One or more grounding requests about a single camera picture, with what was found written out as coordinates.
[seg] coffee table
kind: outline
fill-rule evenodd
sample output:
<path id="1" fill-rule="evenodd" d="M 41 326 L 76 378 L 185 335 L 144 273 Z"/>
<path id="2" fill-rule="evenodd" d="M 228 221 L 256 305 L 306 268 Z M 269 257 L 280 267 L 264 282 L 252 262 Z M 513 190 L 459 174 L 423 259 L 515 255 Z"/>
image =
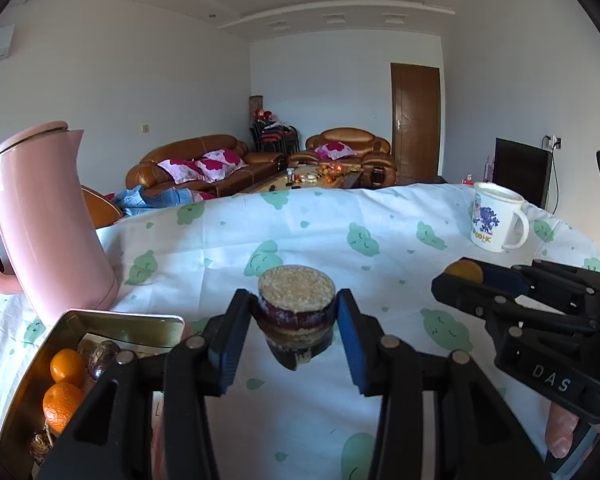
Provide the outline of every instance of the coffee table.
<path id="1" fill-rule="evenodd" d="M 298 166 L 294 168 L 296 174 L 307 174 L 315 173 L 317 166 Z M 352 173 L 343 174 L 336 177 L 333 182 L 326 182 L 326 177 L 321 176 L 316 182 L 301 182 L 300 184 L 293 184 L 293 186 L 286 185 L 286 170 L 280 171 L 265 180 L 261 180 L 254 186 L 243 189 L 241 193 L 264 193 L 267 191 L 284 191 L 290 189 L 298 189 L 305 187 L 321 187 L 326 189 L 352 189 L 360 187 L 360 181 L 362 180 L 361 171 L 353 171 Z"/>

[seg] orange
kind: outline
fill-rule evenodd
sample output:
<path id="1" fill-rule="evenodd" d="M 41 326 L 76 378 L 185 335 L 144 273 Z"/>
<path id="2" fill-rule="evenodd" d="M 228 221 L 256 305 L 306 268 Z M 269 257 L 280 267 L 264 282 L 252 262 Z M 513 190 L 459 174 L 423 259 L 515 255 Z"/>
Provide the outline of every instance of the orange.
<path id="1" fill-rule="evenodd" d="M 52 430 L 62 433 L 75 410 L 84 399 L 84 392 L 71 383 L 56 383 L 42 399 L 42 411 Z"/>
<path id="2" fill-rule="evenodd" d="M 70 348 L 64 348 L 51 359 L 51 376 L 56 383 L 71 383 L 82 386 L 87 372 L 80 354 Z"/>

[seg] wooden door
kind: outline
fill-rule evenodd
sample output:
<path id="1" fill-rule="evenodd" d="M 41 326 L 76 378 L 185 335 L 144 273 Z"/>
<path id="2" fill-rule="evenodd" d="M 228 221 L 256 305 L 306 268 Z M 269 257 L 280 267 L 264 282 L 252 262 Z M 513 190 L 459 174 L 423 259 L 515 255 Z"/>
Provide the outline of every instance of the wooden door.
<path id="1" fill-rule="evenodd" d="M 401 183 L 431 181 L 440 155 L 440 70 L 391 63 L 391 85 L 398 177 Z"/>

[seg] chair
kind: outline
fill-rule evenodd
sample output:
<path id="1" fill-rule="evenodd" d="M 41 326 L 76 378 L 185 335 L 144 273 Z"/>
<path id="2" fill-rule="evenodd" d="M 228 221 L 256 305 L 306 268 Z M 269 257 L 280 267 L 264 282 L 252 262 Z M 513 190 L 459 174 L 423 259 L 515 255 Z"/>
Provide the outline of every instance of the chair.
<path id="1" fill-rule="evenodd" d="M 289 155 L 300 149 L 300 142 L 298 140 L 298 130 L 293 126 L 286 127 L 276 126 L 265 126 L 262 121 L 255 121 L 254 126 L 261 136 L 277 134 L 283 141 L 284 153 Z"/>
<path id="2" fill-rule="evenodd" d="M 258 152 L 279 152 L 286 156 L 285 143 L 279 133 L 263 134 L 262 129 L 253 123 L 249 128 Z"/>
<path id="3" fill-rule="evenodd" d="M 87 209 L 89 210 L 89 215 L 91 215 L 93 226 L 96 229 L 110 226 L 124 216 L 119 208 L 114 206 L 97 191 L 82 186 L 82 195 L 84 196 L 84 201 L 87 203 Z"/>

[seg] snack on table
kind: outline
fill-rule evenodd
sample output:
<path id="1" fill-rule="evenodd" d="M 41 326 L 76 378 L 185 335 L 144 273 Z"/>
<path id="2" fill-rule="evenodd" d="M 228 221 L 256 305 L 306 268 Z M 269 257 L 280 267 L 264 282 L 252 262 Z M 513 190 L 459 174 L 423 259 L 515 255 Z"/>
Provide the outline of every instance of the snack on table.
<path id="1" fill-rule="evenodd" d="M 274 267 L 262 274 L 258 288 L 254 316 L 280 364 L 296 370 L 331 344 L 335 285 L 325 273 L 298 265 Z"/>

